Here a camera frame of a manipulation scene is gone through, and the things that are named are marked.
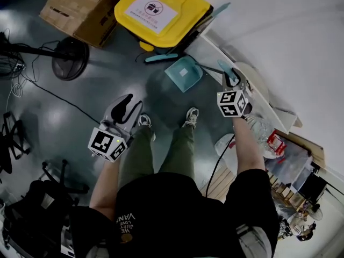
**shoe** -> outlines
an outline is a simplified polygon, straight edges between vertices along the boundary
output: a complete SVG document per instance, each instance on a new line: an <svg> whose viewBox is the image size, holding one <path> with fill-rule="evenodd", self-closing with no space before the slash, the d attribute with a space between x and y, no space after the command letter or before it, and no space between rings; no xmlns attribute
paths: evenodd
<svg viewBox="0 0 344 258"><path fill-rule="evenodd" d="M146 125L148 126L149 128L151 128L152 126L152 122L151 122L151 118L145 114L145 113L142 113L140 116L139 116L139 126L142 126L142 125ZM153 132L153 135L152 135L152 141L154 141L156 138L155 136L155 133Z"/></svg>
<svg viewBox="0 0 344 258"><path fill-rule="evenodd" d="M190 108L187 113L187 120L184 123L183 127L187 125L191 125L193 126L193 129L195 129L198 116L199 116L199 110L196 107Z"/></svg>

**person's left arm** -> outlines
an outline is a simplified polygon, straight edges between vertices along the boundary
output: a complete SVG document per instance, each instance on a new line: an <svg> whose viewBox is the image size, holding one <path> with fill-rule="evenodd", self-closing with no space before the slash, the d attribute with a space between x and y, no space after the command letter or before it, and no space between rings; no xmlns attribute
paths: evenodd
<svg viewBox="0 0 344 258"><path fill-rule="evenodd" d="M120 159L115 162L105 161L104 168L93 190L90 208L97 210L114 221L114 207L118 191Z"/></svg>

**yellow lid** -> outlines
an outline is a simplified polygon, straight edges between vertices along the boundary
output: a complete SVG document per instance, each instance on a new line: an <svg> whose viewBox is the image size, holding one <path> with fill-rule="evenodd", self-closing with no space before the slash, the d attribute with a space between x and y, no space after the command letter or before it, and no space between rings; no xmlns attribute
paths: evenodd
<svg viewBox="0 0 344 258"><path fill-rule="evenodd" d="M142 40L169 48L176 46L209 8L204 0L120 0L114 15Z"/></svg>

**pant leg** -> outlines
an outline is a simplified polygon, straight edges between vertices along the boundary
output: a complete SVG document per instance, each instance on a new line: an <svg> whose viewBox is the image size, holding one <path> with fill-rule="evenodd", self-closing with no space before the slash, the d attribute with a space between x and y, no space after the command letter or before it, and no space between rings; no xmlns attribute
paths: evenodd
<svg viewBox="0 0 344 258"><path fill-rule="evenodd" d="M146 125L136 132L121 169L120 188L137 178L154 173L152 135L153 131Z"/></svg>
<svg viewBox="0 0 344 258"><path fill-rule="evenodd" d="M176 130L167 157L159 172L179 173L191 178L194 173L194 128L190 125Z"/></svg>

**blue dustpan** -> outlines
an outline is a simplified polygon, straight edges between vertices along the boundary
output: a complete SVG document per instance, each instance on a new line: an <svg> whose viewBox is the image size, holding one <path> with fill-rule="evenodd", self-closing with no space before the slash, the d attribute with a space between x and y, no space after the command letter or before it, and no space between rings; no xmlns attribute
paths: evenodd
<svg viewBox="0 0 344 258"><path fill-rule="evenodd" d="M196 61L190 56L184 56L165 70L182 92L194 86L203 76L203 70L196 66Z"/></svg>

